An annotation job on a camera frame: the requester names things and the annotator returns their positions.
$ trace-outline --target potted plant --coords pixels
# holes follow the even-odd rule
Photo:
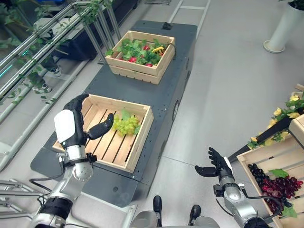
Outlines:
[[[271,53],[280,53],[285,50],[285,44],[293,30],[298,27],[304,18],[304,0],[288,2],[279,25],[270,40],[263,43],[265,50]]]

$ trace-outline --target metal pole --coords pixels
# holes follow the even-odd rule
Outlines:
[[[106,0],[106,2],[108,3],[108,6],[106,7],[106,10],[109,13],[109,17],[110,17],[111,23],[113,25],[114,31],[117,35],[117,38],[118,38],[118,40],[120,40],[122,38],[122,36],[120,35],[120,32],[119,32],[119,27],[118,27],[118,24],[117,24],[117,20],[116,20],[116,17],[115,17],[113,8],[112,8],[112,3],[109,2],[109,0]]]
[[[106,23],[104,13],[102,12],[102,10],[100,8],[101,8],[101,6],[99,6],[98,18],[100,20],[101,26],[104,29],[105,35],[107,36],[108,41],[110,42],[111,48],[113,48],[115,46],[115,43],[114,43],[112,35],[110,33],[110,29],[108,27],[108,24]]]
[[[86,24],[86,23],[83,23],[84,25],[84,28],[85,28],[85,31],[87,33],[87,35],[89,36],[93,46],[95,47],[97,53],[99,54],[100,58],[103,60],[104,63],[106,63],[106,60],[105,60],[105,57],[101,51],[101,48],[96,40],[96,38],[94,37],[94,34],[92,32],[92,30],[90,29],[90,27]]]
[[[76,26],[79,22],[80,17],[76,18],[67,29],[63,30],[61,33],[55,36],[53,38],[53,42],[45,45],[42,49],[40,49],[40,51],[37,52],[36,55],[29,62],[27,62],[17,73],[15,73],[14,76],[11,77],[10,80],[0,89],[0,98],[7,95],[10,89],[14,85],[16,85],[16,83],[20,79],[19,75],[23,75],[24,77],[26,77],[29,74],[30,69],[32,69],[37,63],[41,63],[59,45],[57,42],[62,38],[67,37],[72,28]]]
[[[0,69],[4,68],[6,65],[8,65],[13,58],[15,58],[20,53],[23,53],[27,50],[29,46],[34,44],[36,42],[36,39],[39,35],[44,33],[45,31],[52,28],[52,26],[57,23],[58,20],[61,20],[63,17],[65,17],[66,13],[72,8],[71,5],[68,5],[63,10],[61,10],[56,16],[52,17],[52,19],[46,23],[42,28],[39,29],[39,31],[35,32],[31,36],[29,36],[22,44],[20,44],[18,47],[16,47],[11,53],[8,54],[1,62],[0,62]]]
[[[111,48],[110,48],[110,46],[109,46],[109,44],[108,44],[108,41],[106,40],[105,34],[104,34],[104,32],[103,32],[103,29],[101,28],[101,26],[100,26],[98,20],[94,21],[94,25],[95,25],[95,27],[96,27],[96,30],[97,30],[97,32],[98,32],[98,35],[99,35],[100,39],[102,40],[102,42],[103,42],[103,44],[104,44],[106,50],[110,50]]]
[[[71,82],[73,82],[78,75],[78,73],[81,71],[81,69],[87,64],[88,60],[82,61],[78,67],[75,69],[75,71],[71,74],[71,76],[66,80],[63,85],[57,90],[57,92],[52,96],[54,99],[58,99],[59,96],[66,90],[66,88],[70,85]],[[54,103],[46,104],[40,112],[35,116],[33,121],[27,126],[27,128],[22,132],[22,135],[14,142],[12,145],[9,153],[6,153],[2,160],[0,160],[0,172],[6,167],[6,165],[10,162],[11,159],[13,159],[14,155],[17,153],[17,151],[20,149],[20,147],[23,145],[23,143],[27,140],[29,135],[33,132],[33,130],[36,128],[38,123],[40,123],[41,119],[46,115],[46,113],[49,111],[49,109],[53,106]]]

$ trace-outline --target wooden crate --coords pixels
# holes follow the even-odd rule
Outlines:
[[[121,46],[122,41],[126,38],[130,40],[146,39],[148,43],[152,43],[153,39],[155,38],[158,39],[160,43],[174,44],[174,37],[166,37],[144,32],[128,31],[113,48],[114,54],[112,56],[105,57],[107,63],[110,66],[111,71],[114,74],[136,78],[138,80],[151,82],[153,84],[159,84],[162,76],[164,75],[169,63],[171,62],[174,56],[174,46],[169,45],[158,64],[156,66],[151,67],[119,60],[119,58],[121,57],[121,53],[117,51],[117,48]]]
[[[274,176],[267,172],[273,169],[283,169],[291,177],[294,176],[298,180],[303,180],[304,178],[304,150],[291,135],[283,142],[259,147],[243,153],[237,156],[237,158],[260,196],[262,192],[254,176],[251,174],[247,166],[248,164],[256,163],[271,178],[274,178]],[[299,189],[295,193],[295,197],[292,197],[289,202],[294,205],[295,211],[298,212],[298,218],[279,218],[276,216],[273,218],[273,221],[278,228],[304,228],[304,188]],[[268,205],[265,202],[264,204],[268,212],[272,214]]]
[[[304,146],[304,114],[292,120],[289,130],[297,138],[300,144]]]
[[[123,109],[139,118],[141,127],[138,134],[119,136],[117,131],[110,130],[101,138],[88,140],[85,152],[96,155],[97,162],[133,173],[154,119],[150,106],[90,95],[83,101],[81,110],[83,127],[88,131],[106,120],[109,113],[120,115]],[[53,148],[64,151],[58,141]]]

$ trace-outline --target green vine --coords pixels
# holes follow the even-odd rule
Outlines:
[[[295,111],[298,108],[304,108],[304,93],[302,97],[298,95],[291,96],[289,101],[285,103],[286,109],[277,108],[274,112],[274,115],[271,117],[268,129],[276,124],[276,122],[282,120],[283,118],[289,116],[289,118],[295,119],[300,116],[300,114]],[[249,149],[255,149],[258,146],[270,146],[273,142],[280,142],[285,139],[288,135],[287,130],[282,130],[280,132],[275,133],[272,137],[266,139],[264,142],[257,142],[257,137],[251,137],[250,141],[247,144]]]

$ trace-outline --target grape leaf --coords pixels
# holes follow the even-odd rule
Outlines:
[[[298,218],[298,215],[294,209],[294,206],[292,207],[286,207],[284,206],[284,210],[282,211],[283,216],[286,217],[292,217],[292,218]]]
[[[105,56],[111,56],[113,54],[113,50],[110,49],[110,50],[107,50],[107,52],[105,53]]]
[[[138,126],[134,129],[134,134],[138,134],[140,128],[141,128],[141,126],[138,125]]]
[[[288,176],[288,173],[282,169],[268,170],[268,172],[271,172],[276,177],[287,177]]]
[[[122,120],[128,120],[128,119],[130,119],[130,117],[131,117],[131,114],[128,111],[123,109],[122,110]]]

